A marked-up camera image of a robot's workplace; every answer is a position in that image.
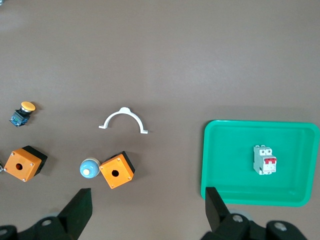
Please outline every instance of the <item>orange cube with black base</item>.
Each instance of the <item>orange cube with black base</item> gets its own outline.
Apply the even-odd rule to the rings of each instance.
[[[107,159],[100,166],[100,171],[110,188],[114,189],[132,180],[135,168],[125,151]]]
[[[25,146],[12,151],[4,166],[4,171],[27,182],[40,173],[45,165],[47,156],[31,146]]]

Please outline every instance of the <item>white curved bracket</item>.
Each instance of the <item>white curved bracket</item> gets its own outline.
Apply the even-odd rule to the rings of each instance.
[[[108,118],[105,120],[104,124],[99,126],[100,129],[106,129],[108,127],[108,124],[110,122],[110,120],[115,116],[115,115],[118,115],[118,114],[127,114],[131,117],[133,117],[137,123],[139,124],[139,127],[140,127],[140,133],[141,134],[148,134],[148,130],[144,130],[144,125],[142,124],[142,121],[140,120],[140,118],[135,115],[133,112],[130,111],[130,109],[128,107],[122,107],[120,108],[119,111],[115,112],[115,113],[112,113],[110,116],[108,116]]]

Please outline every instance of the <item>white circuit breaker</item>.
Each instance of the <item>white circuit breaker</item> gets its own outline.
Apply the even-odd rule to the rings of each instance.
[[[253,147],[253,151],[253,168],[259,175],[269,175],[276,172],[277,158],[272,155],[270,147],[256,145]]]

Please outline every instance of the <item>green plastic tray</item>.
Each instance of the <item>green plastic tray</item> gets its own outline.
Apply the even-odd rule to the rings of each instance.
[[[201,195],[216,187],[227,204],[300,207],[312,191],[320,132],[302,122],[214,120],[204,131]],[[276,172],[259,175],[255,145],[272,149]]]

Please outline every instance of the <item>gray surface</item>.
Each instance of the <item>gray surface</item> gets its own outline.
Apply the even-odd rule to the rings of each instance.
[[[203,129],[213,119],[320,125],[320,2],[7,0],[0,7],[0,158],[48,155],[23,183],[0,174],[0,225],[24,230],[92,188],[85,239],[196,240],[210,229],[200,196]],[[22,101],[27,126],[9,118]],[[130,107],[137,123],[107,116]],[[86,157],[126,150],[133,181],[84,179]],[[230,205],[264,226],[287,220],[319,238],[320,166],[303,207]]]

